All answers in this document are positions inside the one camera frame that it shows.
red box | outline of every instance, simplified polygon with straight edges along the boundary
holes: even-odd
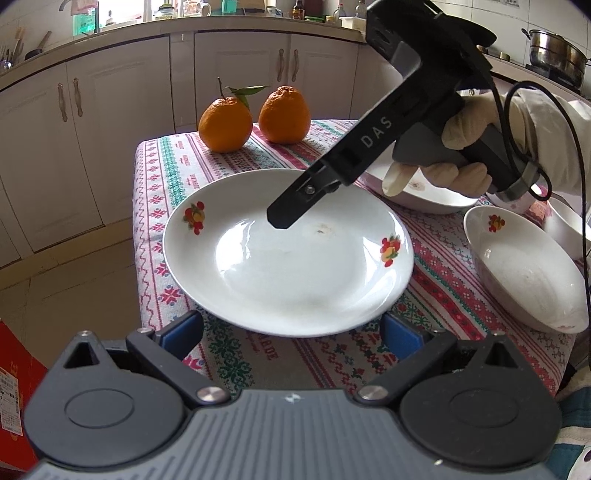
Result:
[[[0,320],[0,479],[37,463],[22,428],[22,412],[46,372]],[[18,410],[13,395],[17,381]]]

tablecloth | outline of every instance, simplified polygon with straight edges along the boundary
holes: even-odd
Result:
[[[255,125],[243,149],[224,155],[210,152],[197,132],[140,144],[133,223],[142,324],[159,329],[198,308],[175,284],[162,248],[166,220],[186,196],[240,171],[306,168],[351,125],[313,121],[304,141],[288,147],[268,143]],[[554,394],[574,336],[531,330],[492,298],[470,257],[464,212],[428,215],[389,205],[405,223],[415,256],[410,284],[391,310],[414,324],[442,327],[462,339],[482,339],[489,331],[504,330]],[[377,320],[339,335],[301,339],[248,332],[202,313],[203,340],[184,361],[233,392],[246,387],[342,387],[352,392],[397,361],[381,342]]]

orange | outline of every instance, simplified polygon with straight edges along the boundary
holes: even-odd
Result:
[[[237,98],[219,98],[203,112],[197,129],[209,150],[234,152],[251,136],[252,115]]]
[[[310,111],[302,94],[293,87],[279,87],[269,95],[259,114],[259,128],[269,142],[297,143],[310,130]]]

cooking pot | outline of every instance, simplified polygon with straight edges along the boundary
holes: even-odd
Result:
[[[575,88],[581,87],[587,65],[582,51],[554,33],[544,30],[528,32],[525,28],[521,31],[531,40],[530,63],[534,67],[550,68]]]

bottle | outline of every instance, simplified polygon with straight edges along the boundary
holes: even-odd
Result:
[[[304,4],[302,3],[302,0],[295,0],[295,2],[294,8],[291,11],[291,17],[294,20],[303,20],[304,14],[306,13],[304,10]]]
[[[339,7],[333,13],[333,17],[335,18],[335,23],[340,25],[340,18],[347,17],[347,12],[345,12],[345,7],[343,4],[339,4]]]
[[[105,26],[113,25],[114,23],[115,23],[115,20],[113,20],[113,11],[109,10],[109,18],[107,18],[107,21],[105,22]]]
[[[355,7],[355,16],[357,18],[366,18],[368,8],[365,5],[365,0],[359,0],[359,3]]]

